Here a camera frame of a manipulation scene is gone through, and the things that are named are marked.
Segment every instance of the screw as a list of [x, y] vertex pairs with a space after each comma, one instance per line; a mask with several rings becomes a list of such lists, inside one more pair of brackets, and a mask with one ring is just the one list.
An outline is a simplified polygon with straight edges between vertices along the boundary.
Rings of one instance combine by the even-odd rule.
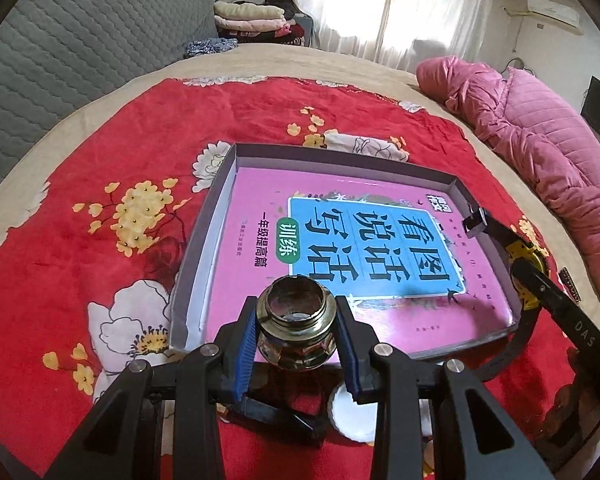
[[374, 346], [374, 352], [378, 355], [387, 357], [394, 352], [394, 348], [389, 343], [378, 343]]
[[459, 374], [464, 370], [464, 363], [460, 359], [449, 359], [446, 362], [446, 367], [452, 372]]
[[200, 353], [204, 357], [213, 357], [219, 351], [220, 351], [220, 348], [218, 347], [218, 345], [213, 344], [213, 343], [207, 343], [206, 345], [202, 345], [200, 347]]
[[137, 374], [146, 368], [146, 364], [147, 362], [144, 359], [134, 359], [126, 367], [129, 368], [129, 371]]

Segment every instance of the curtain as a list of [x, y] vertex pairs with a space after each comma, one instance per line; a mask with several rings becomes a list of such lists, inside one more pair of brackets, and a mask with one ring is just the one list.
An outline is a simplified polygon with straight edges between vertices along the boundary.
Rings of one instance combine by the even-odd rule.
[[415, 71], [429, 57], [475, 60], [493, 0], [295, 0], [321, 50]]

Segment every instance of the beige bed sheet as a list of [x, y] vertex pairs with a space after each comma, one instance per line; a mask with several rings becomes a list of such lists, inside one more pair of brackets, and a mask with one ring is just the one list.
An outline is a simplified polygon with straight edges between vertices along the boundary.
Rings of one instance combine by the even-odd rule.
[[18, 225], [23, 211], [53, 170], [127, 102], [165, 78], [220, 75], [294, 76], [355, 85], [425, 107], [429, 113], [458, 124], [478, 158], [507, 189], [524, 214], [542, 233], [558, 267], [568, 267], [582, 296], [582, 308], [600, 328], [600, 300], [573, 241], [554, 215], [517, 174], [443, 107], [420, 94], [413, 74], [366, 60], [311, 48], [275, 44], [244, 44], [224, 54], [182, 60], [138, 77], [61, 121], [38, 142], [0, 184], [0, 241], [9, 226]]

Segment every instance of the beige folded blanket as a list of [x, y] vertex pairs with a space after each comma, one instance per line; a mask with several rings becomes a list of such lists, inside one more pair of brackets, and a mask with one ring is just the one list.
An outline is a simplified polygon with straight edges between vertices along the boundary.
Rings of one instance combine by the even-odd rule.
[[286, 25], [286, 20], [226, 20], [222, 16], [214, 16], [216, 25], [229, 30], [241, 30], [243, 32], [270, 32], [279, 30]]
[[256, 4], [214, 3], [214, 13], [226, 20], [280, 20], [285, 11], [279, 7]]

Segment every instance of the gray quilted headboard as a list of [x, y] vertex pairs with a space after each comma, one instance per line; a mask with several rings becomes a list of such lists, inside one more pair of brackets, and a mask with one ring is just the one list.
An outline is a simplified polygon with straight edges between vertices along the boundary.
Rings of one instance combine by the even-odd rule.
[[0, 25], [0, 182], [81, 106], [216, 38], [215, 0], [19, 0]]

